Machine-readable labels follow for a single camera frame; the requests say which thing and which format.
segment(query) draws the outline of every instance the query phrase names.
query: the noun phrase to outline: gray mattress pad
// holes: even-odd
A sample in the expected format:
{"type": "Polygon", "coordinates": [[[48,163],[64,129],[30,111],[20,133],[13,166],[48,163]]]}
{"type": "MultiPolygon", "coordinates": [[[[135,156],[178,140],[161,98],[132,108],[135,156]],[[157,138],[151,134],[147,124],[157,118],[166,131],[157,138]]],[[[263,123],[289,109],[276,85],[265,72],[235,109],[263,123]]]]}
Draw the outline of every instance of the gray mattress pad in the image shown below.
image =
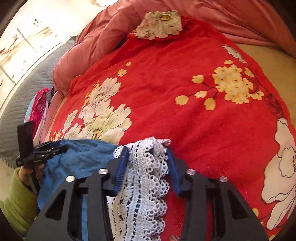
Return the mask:
{"type": "Polygon", "coordinates": [[[39,90],[53,86],[52,70],[74,44],[75,37],[47,56],[21,83],[9,100],[0,118],[0,157],[8,166],[16,167],[15,159],[19,155],[17,126],[24,123],[30,101],[39,90]]]}

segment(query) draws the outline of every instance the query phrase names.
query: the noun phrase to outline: silver screw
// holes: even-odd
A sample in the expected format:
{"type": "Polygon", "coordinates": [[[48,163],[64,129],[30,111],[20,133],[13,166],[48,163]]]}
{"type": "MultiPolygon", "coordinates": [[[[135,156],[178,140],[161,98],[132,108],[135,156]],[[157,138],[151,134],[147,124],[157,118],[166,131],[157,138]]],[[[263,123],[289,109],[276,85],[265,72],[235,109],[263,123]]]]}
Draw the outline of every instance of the silver screw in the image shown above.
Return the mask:
{"type": "Polygon", "coordinates": [[[74,181],[74,180],[75,180],[75,177],[74,176],[67,176],[66,177],[66,181],[69,182],[69,183],[72,182],[72,181],[74,181]]]}
{"type": "Polygon", "coordinates": [[[100,170],[98,171],[98,173],[101,174],[101,175],[105,175],[105,174],[107,174],[108,172],[109,172],[109,170],[106,169],[106,168],[102,168],[102,169],[100,169],[100,170]]]}
{"type": "Polygon", "coordinates": [[[188,170],[186,171],[186,173],[187,173],[188,175],[195,175],[195,174],[196,174],[196,171],[193,170],[193,169],[188,169],[188,170]]]}
{"type": "Polygon", "coordinates": [[[222,176],[222,177],[219,178],[219,181],[223,182],[223,183],[226,183],[226,182],[228,182],[228,177],[222,176]]]}

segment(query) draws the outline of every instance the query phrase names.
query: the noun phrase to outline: hand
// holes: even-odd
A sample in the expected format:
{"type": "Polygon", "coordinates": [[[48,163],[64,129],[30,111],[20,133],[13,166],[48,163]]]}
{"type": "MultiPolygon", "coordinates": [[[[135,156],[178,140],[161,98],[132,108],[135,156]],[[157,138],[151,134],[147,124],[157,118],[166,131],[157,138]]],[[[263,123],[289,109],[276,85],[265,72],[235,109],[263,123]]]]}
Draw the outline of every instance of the hand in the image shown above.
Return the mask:
{"type": "MultiPolygon", "coordinates": [[[[43,169],[44,169],[44,165],[40,165],[39,167],[35,168],[35,172],[36,172],[36,178],[38,180],[40,180],[43,176],[43,169]]],[[[27,168],[25,166],[22,166],[18,172],[18,176],[19,179],[21,180],[21,182],[27,186],[31,185],[30,179],[29,179],[29,175],[31,175],[33,172],[32,168],[27,168]]]]}

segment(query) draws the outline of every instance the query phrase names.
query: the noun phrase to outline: person's arm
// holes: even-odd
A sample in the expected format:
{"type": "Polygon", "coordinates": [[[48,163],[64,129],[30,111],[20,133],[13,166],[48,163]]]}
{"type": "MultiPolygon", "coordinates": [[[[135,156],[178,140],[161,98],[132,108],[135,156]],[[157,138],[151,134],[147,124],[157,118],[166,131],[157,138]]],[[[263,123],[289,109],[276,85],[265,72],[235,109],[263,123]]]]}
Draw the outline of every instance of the person's arm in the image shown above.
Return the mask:
{"type": "Polygon", "coordinates": [[[37,216],[37,195],[29,190],[27,175],[32,173],[25,167],[17,168],[12,177],[9,196],[0,208],[14,230],[25,237],[37,216]]]}

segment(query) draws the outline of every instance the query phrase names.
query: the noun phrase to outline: beige mattress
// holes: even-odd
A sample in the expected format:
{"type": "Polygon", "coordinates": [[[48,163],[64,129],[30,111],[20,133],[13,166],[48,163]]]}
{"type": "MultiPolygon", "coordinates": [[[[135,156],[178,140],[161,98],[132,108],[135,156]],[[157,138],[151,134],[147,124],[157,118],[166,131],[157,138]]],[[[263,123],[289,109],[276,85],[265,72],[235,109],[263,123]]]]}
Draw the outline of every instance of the beige mattress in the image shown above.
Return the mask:
{"type": "MultiPolygon", "coordinates": [[[[286,103],[290,111],[291,122],[296,127],[296,58],[272,47],[246,44],[238,44],[238,46],[261,66],[267,78],[286,103]]],[[[59,110],[53,118],[45,141],[49,140],[49,133],[58,113],[59,110]]]]}

